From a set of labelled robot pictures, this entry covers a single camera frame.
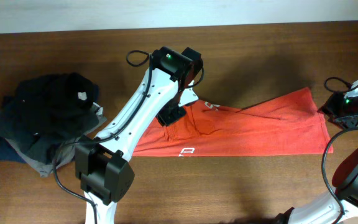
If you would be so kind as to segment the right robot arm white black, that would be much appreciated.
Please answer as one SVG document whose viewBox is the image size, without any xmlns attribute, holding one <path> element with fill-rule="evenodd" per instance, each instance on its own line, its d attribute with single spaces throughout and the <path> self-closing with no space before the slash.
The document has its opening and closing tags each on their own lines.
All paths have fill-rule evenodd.
<svg viewBox="0 0 358 224">
<path fill-rule="evenodd" d="M 326 149 L 340 136 L 358 131 L 358 80 L 346 86 L 345 91 L 334 91 L 319 109 L 341 129 L 329 140 Z M 358 217 L 358 148 L 340 164 L 332 180 L 326 175 L 327 155 L 328 150 L 324 150 L 321 174 L 328 191 L 307 205 L 278 214 L 273 223 L 341 223 Z"/>
</svg>

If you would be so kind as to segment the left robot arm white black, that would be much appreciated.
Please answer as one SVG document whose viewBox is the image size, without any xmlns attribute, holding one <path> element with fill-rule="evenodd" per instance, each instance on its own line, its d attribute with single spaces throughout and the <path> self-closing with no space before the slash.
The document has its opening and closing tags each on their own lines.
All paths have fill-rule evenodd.
<svg viewBox="0 0 358 224">
<path fill-rule="evenodd" d="M 94 139 L 75 147 L 75 175 L 86 200 L 86 223 L 113 223 L 118 201 L 134 181 L 129 161 L 151 122 L 169 126 L 193 104 L 197 75 L 204 74 L 201 54 L 189 47 L 168 47 L 148 56 L 149 67 L 138 89 L 119 114 Z"/>
</svg>

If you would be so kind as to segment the red orange t-shirt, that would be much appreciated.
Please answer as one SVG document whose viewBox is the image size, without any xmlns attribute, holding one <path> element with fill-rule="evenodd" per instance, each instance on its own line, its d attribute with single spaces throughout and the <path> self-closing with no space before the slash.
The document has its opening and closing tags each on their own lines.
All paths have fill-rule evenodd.
<svg viewBox="0 0 358 224">
<path fill-rule="evenodd" d="M 321 154 L 330 140 L 309 88 L 247 109 L 198 100 L 170 126 L 153 120 L 135 156 L 245 157 Z"/>
</svg>

